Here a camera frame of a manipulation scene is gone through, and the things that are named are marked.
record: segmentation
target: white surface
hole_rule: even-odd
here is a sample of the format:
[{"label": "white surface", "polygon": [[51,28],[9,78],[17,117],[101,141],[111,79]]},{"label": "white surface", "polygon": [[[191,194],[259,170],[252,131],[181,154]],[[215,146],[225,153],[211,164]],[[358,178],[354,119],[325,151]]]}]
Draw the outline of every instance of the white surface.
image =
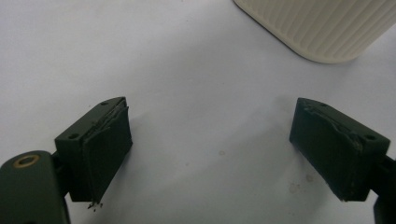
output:
[{"label": "white surface", "polygon": [[105,99],[131,107],[132,153],[102,209],[67,199],[73,224],[374,222],[376,196],[339,202],[288,136],[301,96],[396,139],[395,28],[337,65],[232,0],[2,1],[0,34],[1,163],[53,152]]},{"label": "white surface", "polygon": [[320,63],[355,59],[396,23],[394,0],[234,0],[303,57]]}]

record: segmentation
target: white table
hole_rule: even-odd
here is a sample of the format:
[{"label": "white table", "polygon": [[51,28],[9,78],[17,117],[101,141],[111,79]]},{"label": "white table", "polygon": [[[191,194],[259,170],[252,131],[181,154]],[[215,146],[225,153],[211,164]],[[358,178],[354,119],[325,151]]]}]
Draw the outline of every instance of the white table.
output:
[{"label": "white table", "polygon": [[[350,63],[296,55],[231,0],[2,1],[0,162],[126,96],[134,146],[73,224],[374,223],[288,137],[297,97],[396,140],[396,27]],[[389,155],[396,158],[391,146]]]}]

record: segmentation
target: screw hole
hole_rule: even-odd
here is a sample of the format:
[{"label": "screw hole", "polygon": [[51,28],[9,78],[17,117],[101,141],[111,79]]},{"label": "screw hole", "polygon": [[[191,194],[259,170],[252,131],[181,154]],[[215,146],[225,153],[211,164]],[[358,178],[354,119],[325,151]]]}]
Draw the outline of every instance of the screw hole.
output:
[{"label": "screw hole", "polygon": [[24,168],[24,167],[33,165],[38,161],[39,158],[40,157],[37,155],[28,155],[28,156],[21,157],[14,162],[14,167],[15,168]]},{"label": "screw hole", "polygon": [[69,139],[75,139],[77,137],[79,137],[78,133],[72,133],[72,134],[69,135]]},{"label": "screw hole", "polygon": [[371,140],[371,141],[375,140],[375,137],[372,136],[372,135],[365,135],[364,137],[367,138],[368,140]]}]

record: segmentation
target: brass insert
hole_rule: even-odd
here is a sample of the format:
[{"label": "brass insert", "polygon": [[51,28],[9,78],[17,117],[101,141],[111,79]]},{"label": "brass insert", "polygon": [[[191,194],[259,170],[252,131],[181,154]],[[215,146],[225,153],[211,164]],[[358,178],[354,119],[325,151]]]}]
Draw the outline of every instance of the brass insert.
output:
[{"label": "brass insert", "polygon": [[28,167],[30,165],[35,164],[38,161],[38,159],[40,159],[40,157],[37,155],[27,155],[24,157],[20,157],[19,159],[14,161],[14,167],[15,168]]}]

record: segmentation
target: white container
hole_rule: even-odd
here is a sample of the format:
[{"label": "white container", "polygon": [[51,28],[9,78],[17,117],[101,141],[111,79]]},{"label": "white container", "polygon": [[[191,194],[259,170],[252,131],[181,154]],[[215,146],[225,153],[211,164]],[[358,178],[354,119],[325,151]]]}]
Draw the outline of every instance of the white container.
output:
[{"label": "white container", "polygon": [[234,0],[301,56],[355,59],[396,23],[396,0]]}]

